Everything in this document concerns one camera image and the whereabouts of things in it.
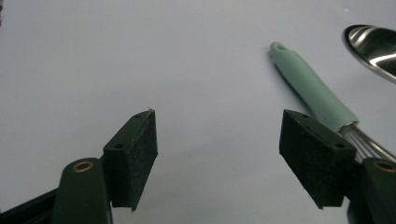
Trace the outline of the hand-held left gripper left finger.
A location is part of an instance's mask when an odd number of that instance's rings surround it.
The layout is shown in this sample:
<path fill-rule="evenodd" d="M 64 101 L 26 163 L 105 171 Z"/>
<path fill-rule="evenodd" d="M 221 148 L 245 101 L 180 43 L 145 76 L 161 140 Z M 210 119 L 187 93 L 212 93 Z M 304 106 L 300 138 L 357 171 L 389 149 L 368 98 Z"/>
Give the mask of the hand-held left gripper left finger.
<path fill-rule="evenodd" d="M 50 224 L 113 224 L 114 207 L 137 208 L 157 156 L 155 111 L 149 109 L 116 132 L 101 158 L 64 168 Z"/>

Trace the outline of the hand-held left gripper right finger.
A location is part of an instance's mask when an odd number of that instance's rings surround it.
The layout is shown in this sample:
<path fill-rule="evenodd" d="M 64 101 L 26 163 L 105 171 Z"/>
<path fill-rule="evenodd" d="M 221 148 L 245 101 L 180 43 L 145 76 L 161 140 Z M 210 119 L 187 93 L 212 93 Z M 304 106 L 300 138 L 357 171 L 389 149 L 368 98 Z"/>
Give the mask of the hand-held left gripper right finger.
<path fill-rule="evenodd" d="M 279 154 L 319 209 L 349 200 L 349 224 L 396 224 L 396 163 L 369 156 L 316 119 L 284 110 Z"/>

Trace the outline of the stainless steel spoon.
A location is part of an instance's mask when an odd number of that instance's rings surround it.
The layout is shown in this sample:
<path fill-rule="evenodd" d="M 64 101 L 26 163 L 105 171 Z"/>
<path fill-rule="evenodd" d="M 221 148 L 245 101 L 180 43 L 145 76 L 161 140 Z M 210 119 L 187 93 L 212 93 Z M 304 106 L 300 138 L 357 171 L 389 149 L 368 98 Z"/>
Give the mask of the stainless steel spoon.
<path fill-rule="evenodd" d="M 396 84 L 396 31 L 356 24 L 345 29 L 344 41 L 362 64 Z"/>

